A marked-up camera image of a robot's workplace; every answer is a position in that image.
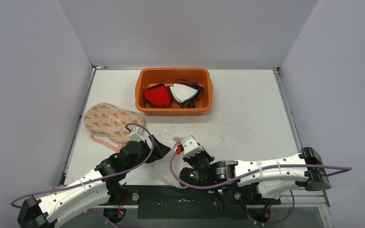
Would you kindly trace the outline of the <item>white mesh laundry bag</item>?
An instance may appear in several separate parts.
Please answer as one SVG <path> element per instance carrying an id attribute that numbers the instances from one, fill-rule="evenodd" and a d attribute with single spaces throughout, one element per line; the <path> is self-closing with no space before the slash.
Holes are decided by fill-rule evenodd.
<path id="1" fill-rule="evenodd" d="M 177 155 L 179 155 L 183 152 L 183 149 L 181 147 L 183 139 L 184 139 L 183 137 L 179 137 L 179 136 L 173 137 L 173 141 L 175 142 L 175 144 L 173 146 L 173 152 L 176 153 Z"/>

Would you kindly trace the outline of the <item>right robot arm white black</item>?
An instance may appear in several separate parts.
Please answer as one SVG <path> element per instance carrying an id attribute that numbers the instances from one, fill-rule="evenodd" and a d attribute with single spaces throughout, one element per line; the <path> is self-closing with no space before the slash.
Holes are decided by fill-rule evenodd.
<path id="1" fill-rule="evenodd" d="M 202 151 L 184 161 L 190 167 L 179 173 L 183 182 L 201 187 L 223 182 L 238 188 L 255 184 L 256 187 L 250 189 L 250 199 L 257 204 L 289 190 L 331 188 L 322 159 L 312 147 L 304 147 L 299 153 L 275 160 L 214 162 L 207 152 Z"/>

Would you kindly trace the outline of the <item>white bra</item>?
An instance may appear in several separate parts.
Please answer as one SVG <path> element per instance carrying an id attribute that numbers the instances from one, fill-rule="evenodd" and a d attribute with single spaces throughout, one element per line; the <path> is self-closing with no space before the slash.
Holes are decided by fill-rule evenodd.
<path id="1" fill-rule="evenodd" d="M 181 104 L 192 100 L 199 93 L 198 89 L 183 84 L 174 84 L 170 87 L 170 91 L 173 95 L 173 98 Z"/>

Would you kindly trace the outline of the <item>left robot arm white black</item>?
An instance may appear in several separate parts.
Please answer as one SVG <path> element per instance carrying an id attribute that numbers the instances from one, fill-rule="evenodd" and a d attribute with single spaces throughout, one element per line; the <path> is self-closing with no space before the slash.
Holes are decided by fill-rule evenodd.
<path id="1" fill-rule="evenodd" d="M 132 168 L 165 157 L 170 147 L 154 136 L 130 141 L 118 153 L 102 160 L 81 179 L 49 195 L 37 199 L 30 196 L 20 208 L 17 222 L 22 228 L 58 228 L 75 216 L 101 204 L 118 204 L 125 191 L 120 181 Z"/>

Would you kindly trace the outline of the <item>orange plastic tub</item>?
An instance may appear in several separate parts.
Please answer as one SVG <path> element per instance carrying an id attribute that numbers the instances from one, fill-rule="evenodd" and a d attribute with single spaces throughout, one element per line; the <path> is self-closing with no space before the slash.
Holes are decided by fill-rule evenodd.
<path id="1" fill-rule="evenodd" d="M 144 91 L 157 84 L 172 86 L 179 79 L 186 79 L 197 83 L 203 88 L 200 97 L 195 99 L 194 108 L 160 108 L 146 107 Z M 209 111 L 212 106 L 213 84 L 210 73 L 204 68 L 189 67 L 160 67 L 146 68 L 140 72 L 135 86 L 135 106 L 139 111 L 148 116 L 201 116 Z"/>

